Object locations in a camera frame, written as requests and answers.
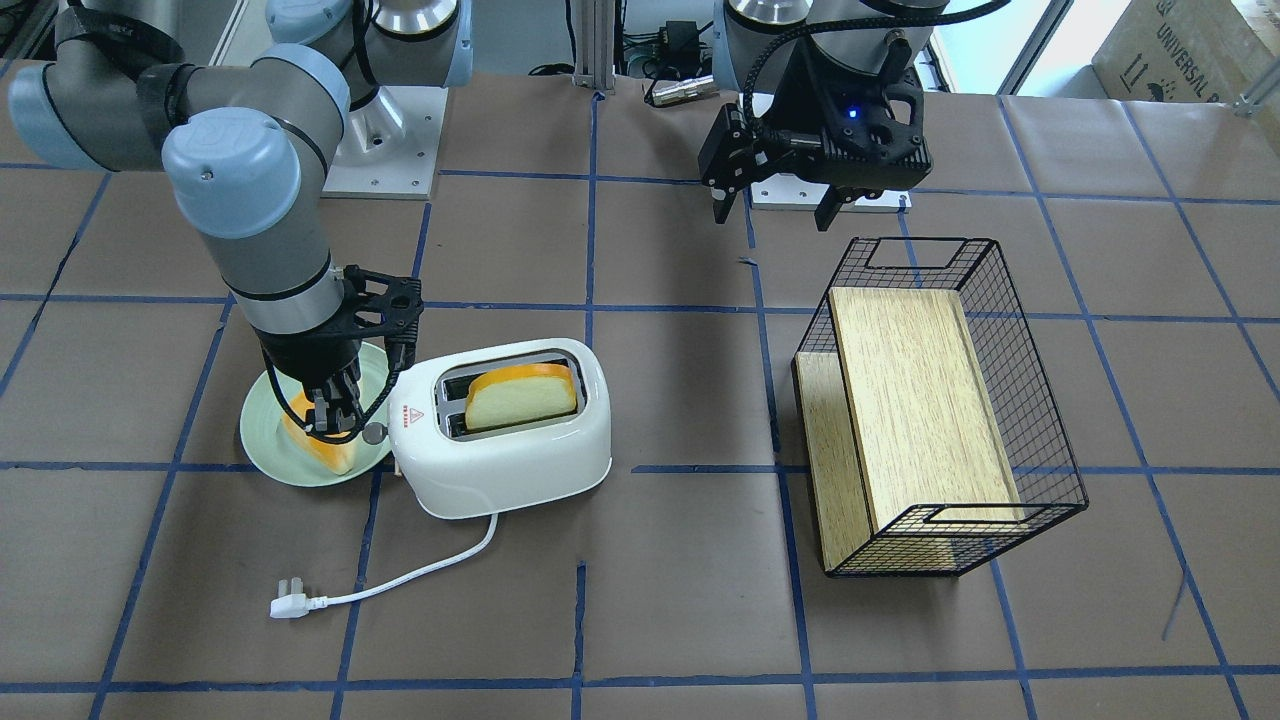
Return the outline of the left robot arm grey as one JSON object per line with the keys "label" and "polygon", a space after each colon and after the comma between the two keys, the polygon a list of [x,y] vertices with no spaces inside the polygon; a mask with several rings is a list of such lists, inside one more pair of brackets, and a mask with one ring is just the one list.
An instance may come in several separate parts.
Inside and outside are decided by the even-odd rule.
{"label": "left robot arm grey", "polygon": [[940,26],[1002,8],[943,1],[722,1],[713,78],[739,99],[717,113],[698,154],[716,223],[750,184],[790,174],[822,184],[819,231],[837,213],[916,187],[932,169],[924,92],[914,70]]}

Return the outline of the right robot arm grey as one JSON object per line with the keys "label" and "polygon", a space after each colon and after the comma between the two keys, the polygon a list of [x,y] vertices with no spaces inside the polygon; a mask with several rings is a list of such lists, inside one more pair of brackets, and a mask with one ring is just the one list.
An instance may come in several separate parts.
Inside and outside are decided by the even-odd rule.
{"label": "right robot arm grey", "polygon": [[8,91],[17,133],[51,165],[161,170],[261,343],[275,397],[325,445],[353,441],[387,398],[358,389],[364,340],[392,387],[413,361],[421,284],[338,266],[316,205],[365,106],[388,86],[468,82],[467,1],[270,1],[271,46],[244,67],[188,63],[174,1],[64,1],[55,60]]}

